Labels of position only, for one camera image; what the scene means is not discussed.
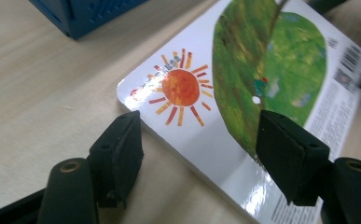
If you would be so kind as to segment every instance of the barcode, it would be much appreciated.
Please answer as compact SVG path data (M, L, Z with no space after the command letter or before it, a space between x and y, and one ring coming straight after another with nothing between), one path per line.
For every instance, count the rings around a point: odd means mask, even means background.
M351 46L346 49L341 63L348 68L351 72L357 67L358 60L360 59L360 49Z

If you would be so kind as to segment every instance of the leaf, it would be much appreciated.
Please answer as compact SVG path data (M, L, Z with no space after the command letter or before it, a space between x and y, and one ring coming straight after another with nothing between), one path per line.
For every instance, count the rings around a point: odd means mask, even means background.
M280 12L284 3L234 0L215 26L215 101L229 133L256 161L259 111L284 112L304 122L326 71L320 32L300 15ZM268 83L261 89L264 77Z

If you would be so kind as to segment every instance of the blue plastic container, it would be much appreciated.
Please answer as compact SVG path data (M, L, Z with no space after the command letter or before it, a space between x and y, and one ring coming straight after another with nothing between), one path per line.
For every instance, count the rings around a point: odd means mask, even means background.
M77 39L146 0L30 0L65 35Z

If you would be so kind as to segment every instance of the table surface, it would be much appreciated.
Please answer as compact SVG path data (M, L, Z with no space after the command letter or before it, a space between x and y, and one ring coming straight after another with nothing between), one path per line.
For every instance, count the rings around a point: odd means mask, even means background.
M0 207L46 186L58 162L88 156L126 112L117 84L215 1L149 0L78 41L26 0L0 0ZM361 46L361 1L326 18ZM101 223L251 223L157 139L128 208L100 209ZM342 156L361 160L361 105Z

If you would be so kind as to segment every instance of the sun illustration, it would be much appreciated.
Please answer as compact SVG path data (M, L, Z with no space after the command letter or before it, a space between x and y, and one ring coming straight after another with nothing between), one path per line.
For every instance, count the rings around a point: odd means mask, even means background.
M165 55L161 57L165 65L154 66L157 72L155 75L148 75L148 82L156 83L154 91L163 94L148 102L151 105L160 105L156 111L158 115L167 109L171 110L166 125L170 125L178 113L177 126L182 126L184 114L190 111L199 124L204 126L195 105L201 104L206 110L211 110L208 104L200 101L201 94L213 98L213 94L209 92L213 90L213 86L209 85L210 80L205 78L208 65L192 69L192 53L185 49L182 49L181 56L175 51L174 57L169 61Z

